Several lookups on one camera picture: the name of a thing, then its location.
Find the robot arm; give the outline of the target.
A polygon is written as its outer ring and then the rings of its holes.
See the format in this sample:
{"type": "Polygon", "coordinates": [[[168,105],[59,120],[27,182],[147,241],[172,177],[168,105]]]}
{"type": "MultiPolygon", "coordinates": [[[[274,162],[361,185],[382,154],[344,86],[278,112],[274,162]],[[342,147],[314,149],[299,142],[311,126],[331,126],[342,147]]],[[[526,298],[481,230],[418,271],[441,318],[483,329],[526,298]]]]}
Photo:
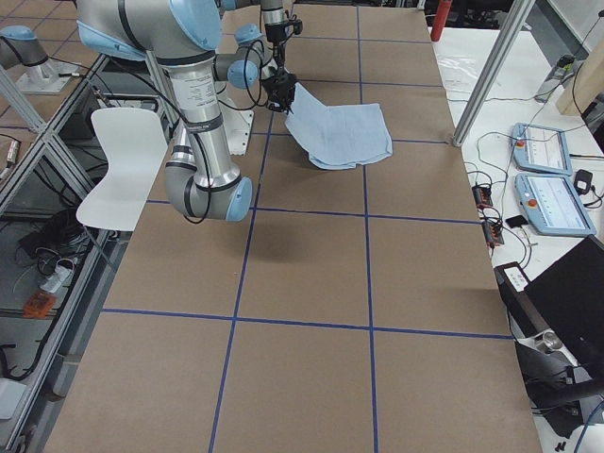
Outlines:
{"type": "Polygon", "coordinates": [[[260,17],[264,23],[265,40],[271,45],[272,56],[265,56],[260,68],[260,79],[267,79],[285,67],[286,42],[301,30],[297,17],[285,9],[282,1],[219,1],[220,14],[253,5],[260,6],[260,17]]]}
{"type": "Polygon", "coordinates": [[[302,23],[280,1],[261,1],[264,29],[241,27],[238,49],[221,54],[222,13],[249,7],[247,1],[79,1],[81,41],[98,53],[143,60],[153,53],[167,72],[188,139],[165,165],[171,204],[190,219],[241,221],[252,201],[253,184],[232,161],[223,100],[216,83],[242,90],[260,83],[267,107],[287,112],[297,78],[287,71],[285,45],[302,23]]]}

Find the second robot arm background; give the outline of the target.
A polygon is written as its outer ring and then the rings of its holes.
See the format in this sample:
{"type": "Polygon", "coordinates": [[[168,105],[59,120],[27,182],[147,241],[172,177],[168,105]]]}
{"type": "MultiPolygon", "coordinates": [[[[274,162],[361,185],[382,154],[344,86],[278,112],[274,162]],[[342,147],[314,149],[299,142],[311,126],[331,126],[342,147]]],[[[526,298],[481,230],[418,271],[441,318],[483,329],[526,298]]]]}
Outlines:
{"type": "Polygon", "coordinates": [[[18,65],[25,73],[16,85],[28,94],[58,94],[79,69],[72,62],[52,60],[29,27],[9,25],[1,29],[1,66],[9,70],[18,65]]]}

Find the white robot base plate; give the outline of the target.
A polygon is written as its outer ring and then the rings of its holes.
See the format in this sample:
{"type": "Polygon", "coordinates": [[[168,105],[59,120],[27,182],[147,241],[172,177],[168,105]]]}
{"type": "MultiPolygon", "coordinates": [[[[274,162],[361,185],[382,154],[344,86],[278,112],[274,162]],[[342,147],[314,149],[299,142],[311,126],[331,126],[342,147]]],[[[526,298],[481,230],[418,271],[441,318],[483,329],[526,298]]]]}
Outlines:
{"type": "Polygon", "coordinates": [[[228,150],[231,156],[243,156],[248,148],[254,111],[235,106],[235,102],[225,93],[218,95],[223,115],[228,150]]]}

